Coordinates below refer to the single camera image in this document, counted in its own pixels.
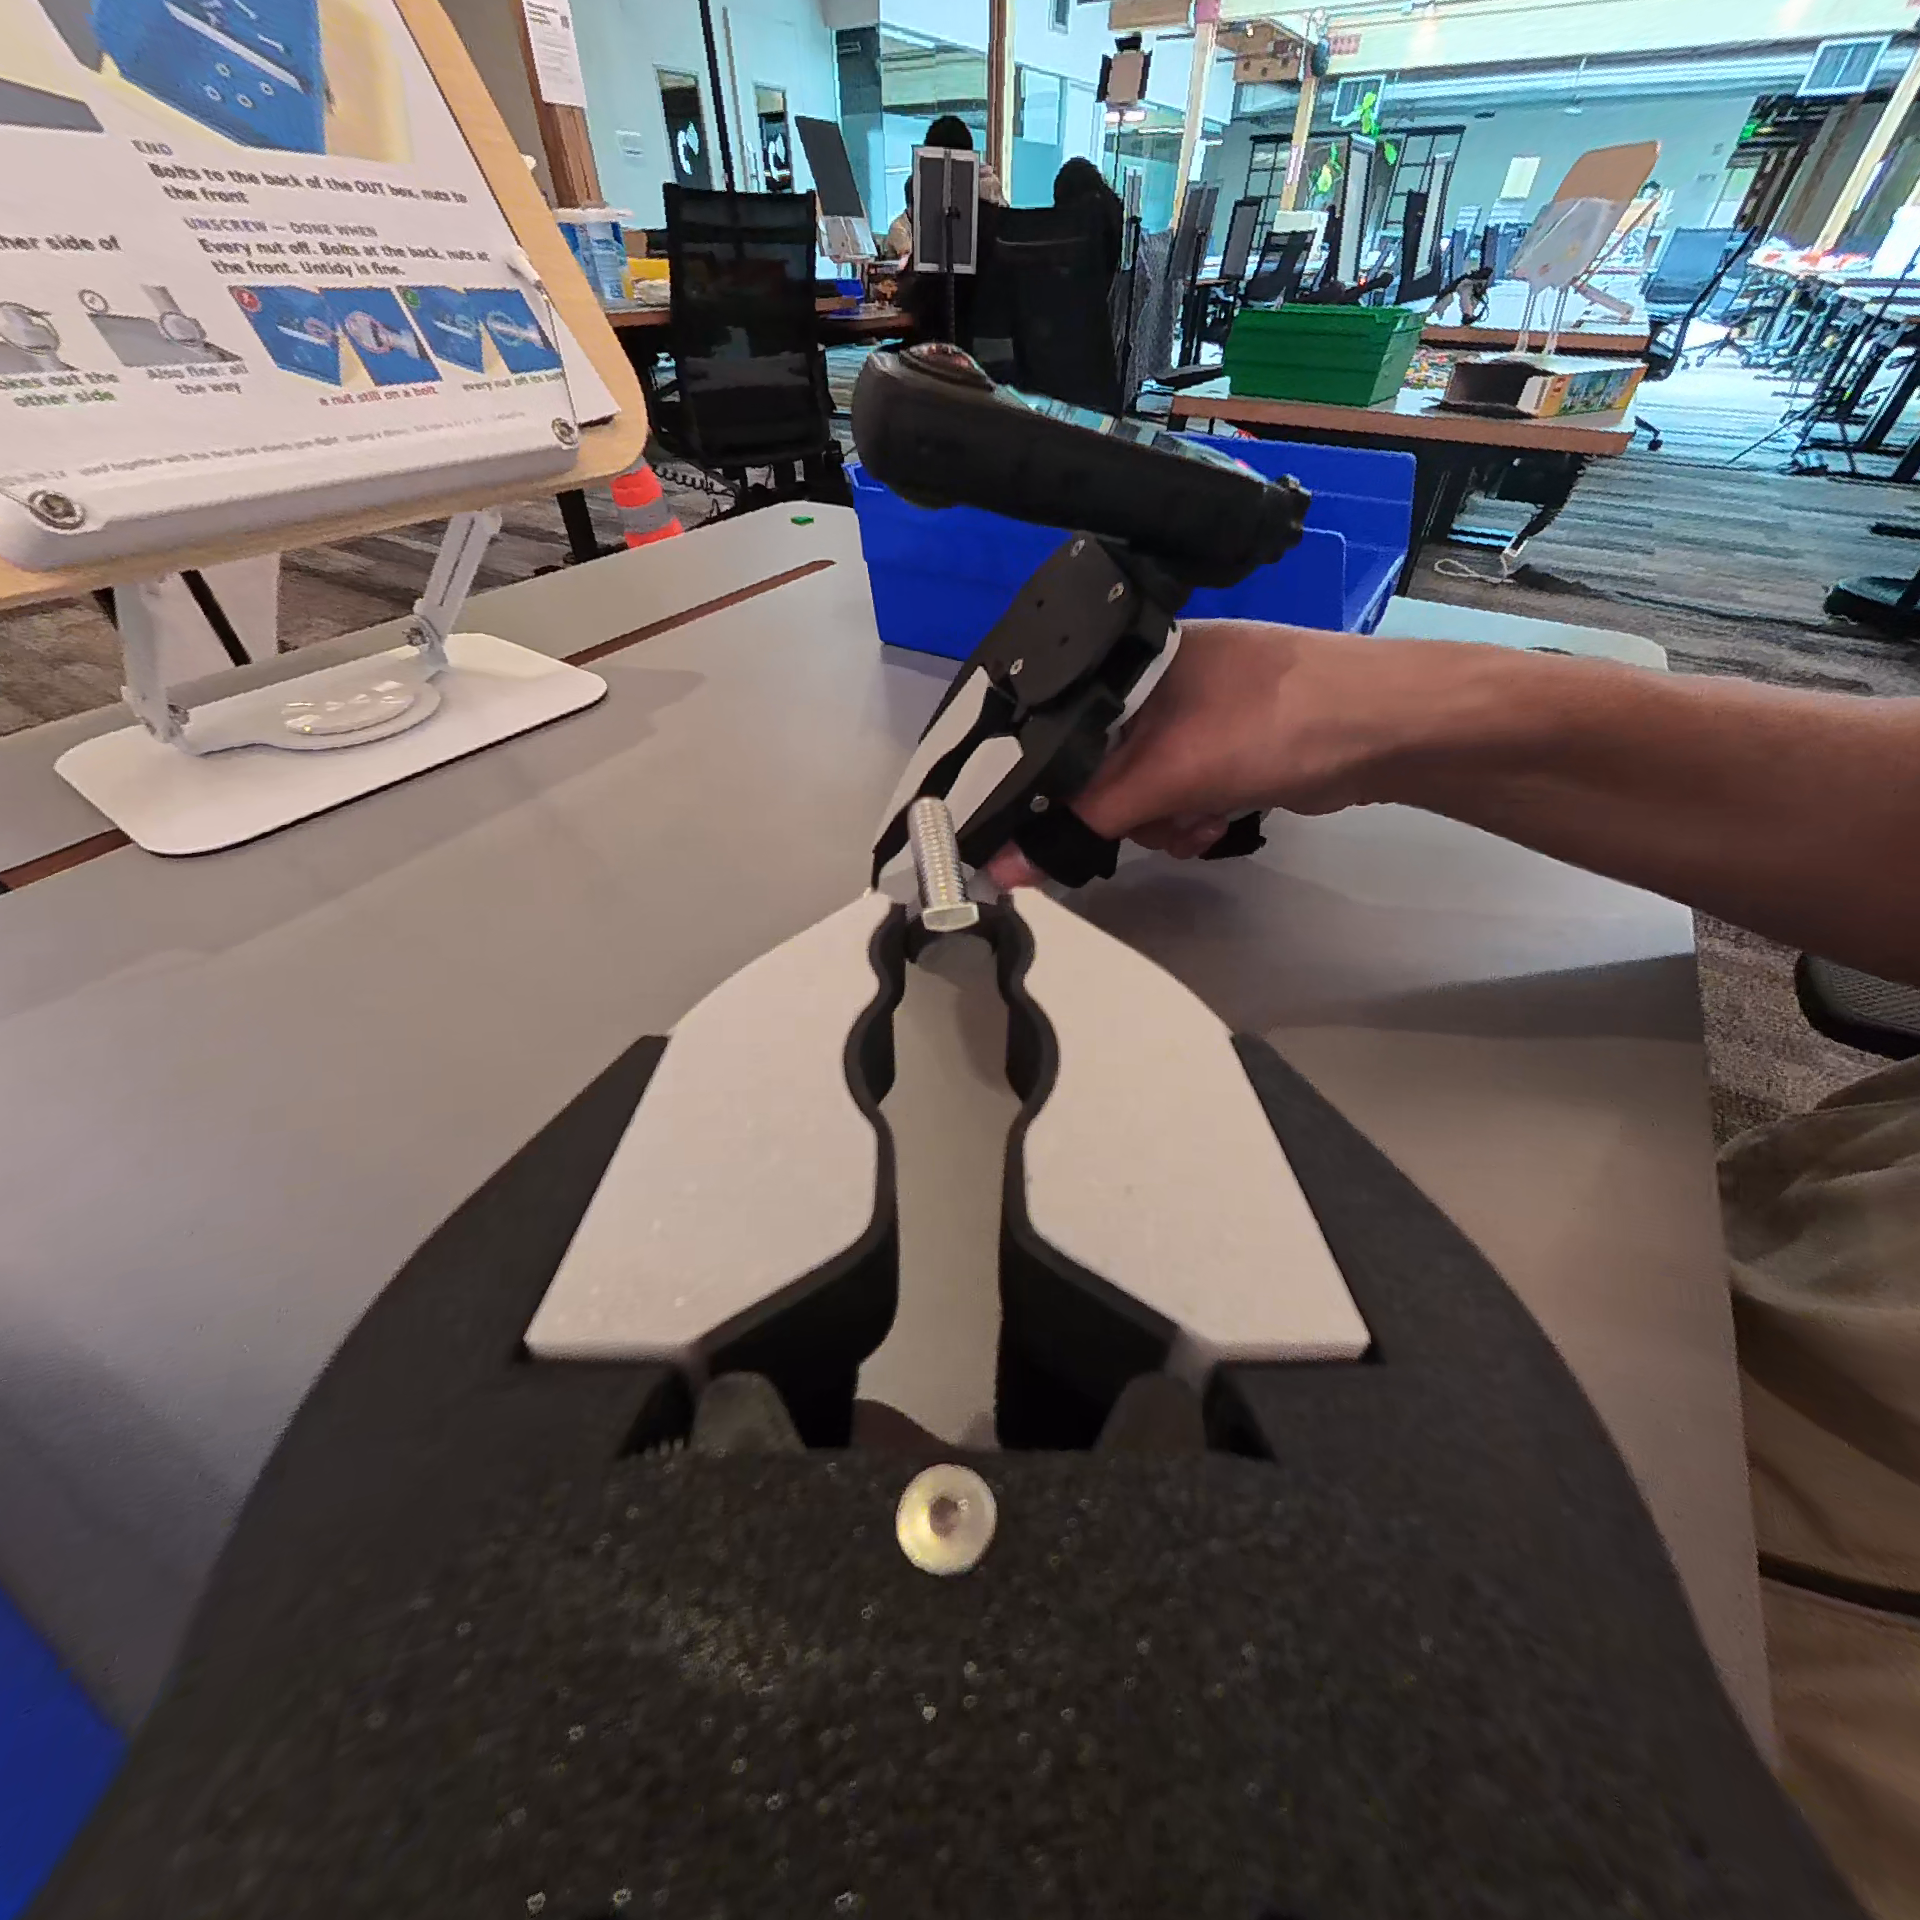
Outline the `green storage bin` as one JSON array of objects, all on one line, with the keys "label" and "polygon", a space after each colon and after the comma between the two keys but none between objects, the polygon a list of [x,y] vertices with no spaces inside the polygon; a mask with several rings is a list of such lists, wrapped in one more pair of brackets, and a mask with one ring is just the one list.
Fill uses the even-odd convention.
[{"label": "green storage bin", "polygon": [[1241,397],[1371,407],[1401,390],[1425,325],[1406,304],[1243,306],[1221,365]]}]

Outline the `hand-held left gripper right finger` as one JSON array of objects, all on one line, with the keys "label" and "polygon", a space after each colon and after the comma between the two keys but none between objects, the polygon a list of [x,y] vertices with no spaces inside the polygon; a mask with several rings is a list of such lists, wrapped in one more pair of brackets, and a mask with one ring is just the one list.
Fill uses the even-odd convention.
[{"label": "hand-held left gripper right finger", "polygon": [[1354,1291],[1247,1050],[1045,893],[991,922],[1020,1112],[998,1202],[998,1426],[1102,1426],[1140,1376],[1358,1362]]}]

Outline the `blue divided storage bin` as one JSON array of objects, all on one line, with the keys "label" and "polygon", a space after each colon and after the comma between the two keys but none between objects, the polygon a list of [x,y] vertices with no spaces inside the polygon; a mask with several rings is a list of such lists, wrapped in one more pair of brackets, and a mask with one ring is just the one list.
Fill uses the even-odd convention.
[{"label": "blue divided storage bin", "polygon": [[125,1753],[33,1622],[3,1597],[3,1914],[23,1914]]}]

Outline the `black office chair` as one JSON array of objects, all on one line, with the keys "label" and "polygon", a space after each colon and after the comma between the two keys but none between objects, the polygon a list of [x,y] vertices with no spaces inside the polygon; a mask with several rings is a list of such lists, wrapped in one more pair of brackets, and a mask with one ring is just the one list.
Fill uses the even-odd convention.
[{"label": "black office chair", "polygon": [[1087,158],[1069,158],[1051,202],[980,210],[971,353],[1002,384],[1123,414],[1113,285],[1123,206]]},{"label": "black office chair", "polygon": [[666,441],[732,486],[740,511],[853,499],[814,294],[815,222],[812,192],[663,189]]}]

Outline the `silver bolt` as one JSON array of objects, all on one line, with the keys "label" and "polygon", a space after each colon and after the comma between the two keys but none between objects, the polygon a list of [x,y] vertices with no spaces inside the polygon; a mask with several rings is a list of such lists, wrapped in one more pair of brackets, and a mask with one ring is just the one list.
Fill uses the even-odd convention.
[{"label": "silver bolt", "polygon": [[905,811],[905,847],[917,881],[919,930],[931,938],[975,931],[980,904],[969,890],[969,870],[957,849],[946,799],[924,794]]}]

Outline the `person's right forearm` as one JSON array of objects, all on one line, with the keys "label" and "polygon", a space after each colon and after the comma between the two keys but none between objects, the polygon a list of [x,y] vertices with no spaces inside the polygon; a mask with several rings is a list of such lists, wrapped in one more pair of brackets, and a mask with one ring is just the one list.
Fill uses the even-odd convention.
[{"label": "person's right forearm", "polygon": [[1393,639],[1362,792],[1918,979],[1918,702]]}]

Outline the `brown wooden table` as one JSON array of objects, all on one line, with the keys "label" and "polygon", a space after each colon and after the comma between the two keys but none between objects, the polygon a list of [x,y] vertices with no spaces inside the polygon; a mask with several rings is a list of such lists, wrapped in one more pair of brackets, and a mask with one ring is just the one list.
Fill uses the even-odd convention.
[{"label": "brown wooden table", "polygon": [[1476,478],[1498,474],[1514,462],[1543,463],[1548,499],[1545,517],[1534,523],[1539,531],[1567,505],[1590,463],[1625,454],[1634,439],[1625,416],[1463,416],[1415,390],[1401,390],[1371,407],[1270,399],[1235,394],[1228,381],[1217,377],[1173,392],[1167,416],[1204,434],[1235,425],[1258,441],[1410,454],[1415,470],[1404,582],[1412,577],[1428,543],[1452,537],[1457,513]]}]

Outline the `person's right hand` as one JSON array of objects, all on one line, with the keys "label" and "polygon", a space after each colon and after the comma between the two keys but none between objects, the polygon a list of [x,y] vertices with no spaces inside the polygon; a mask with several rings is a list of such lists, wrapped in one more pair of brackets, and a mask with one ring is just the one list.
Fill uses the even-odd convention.
[{"label": "person's right hand", "polygon": [[1092,776],[1046,815],[1057,831],[1194,859],[1268,808],[1418,799],[1453,665],[1435,639],[1197,622]]}]

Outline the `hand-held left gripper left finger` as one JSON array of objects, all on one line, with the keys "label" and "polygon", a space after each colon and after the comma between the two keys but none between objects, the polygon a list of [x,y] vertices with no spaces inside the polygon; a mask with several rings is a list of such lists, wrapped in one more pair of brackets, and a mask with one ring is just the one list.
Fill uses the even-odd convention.
[{"label": "hand-held left gripper left finger", "polygon": [[526,1327],[530,1360],[761,1376],[851,1434],[899,1310],[905,909],[865,893],[733,971],[666,1038]]}]

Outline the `white document stand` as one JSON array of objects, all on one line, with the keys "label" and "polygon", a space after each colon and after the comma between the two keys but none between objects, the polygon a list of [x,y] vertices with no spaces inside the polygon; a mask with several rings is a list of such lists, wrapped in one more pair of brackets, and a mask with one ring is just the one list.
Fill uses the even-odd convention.
[{"label": "white document stand", "polygon": [[133,725],[69,747],[58,776],[133,845],[203,857],[588,710],[607,694],[598,674],[460,629],[498,526],[500,509],[447,520],[397,645],[198,705],[165,674],[170,582],[119,589]]}]

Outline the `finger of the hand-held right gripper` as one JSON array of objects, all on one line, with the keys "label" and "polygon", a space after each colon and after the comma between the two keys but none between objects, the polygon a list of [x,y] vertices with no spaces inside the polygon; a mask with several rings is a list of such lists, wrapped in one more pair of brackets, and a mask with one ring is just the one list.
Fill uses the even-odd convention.
[{"label": "finger of the hand-held right gripper", "polygon": [[980,712],[957,739],[962,758],[949,783],[953,840],[969,873],[982,873],[1009,842],[1013,826],[1003,818],[1030,785],[1020,733],[990,728],[987,719]]},{"label": "finger of the hand-held right gripper", "polygon": [[996,733],[998,687],[982,665],[969,665],[956,674],[879,811],[879,826],[870,847],[874,890],[879,888],[890,864],[907,845],[910,807],[924,797],[949,799],[971,755]]}]

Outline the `tan document stand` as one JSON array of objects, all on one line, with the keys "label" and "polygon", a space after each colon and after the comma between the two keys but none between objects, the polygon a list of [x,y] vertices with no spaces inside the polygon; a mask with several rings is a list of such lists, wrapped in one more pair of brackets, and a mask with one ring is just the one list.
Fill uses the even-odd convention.
[{"label": "tan document stand", "polygon": [[1585,150],[1531,218],[1510,261],[1510,279],[1525,285],[1519,343],[1534,331],[1541,299],[1553,294],[1548,338],[1554,341],[1567,311],[1567,289],[1585,279],[1620,218],[1651,181],[1661,144],[1625,142]]}]

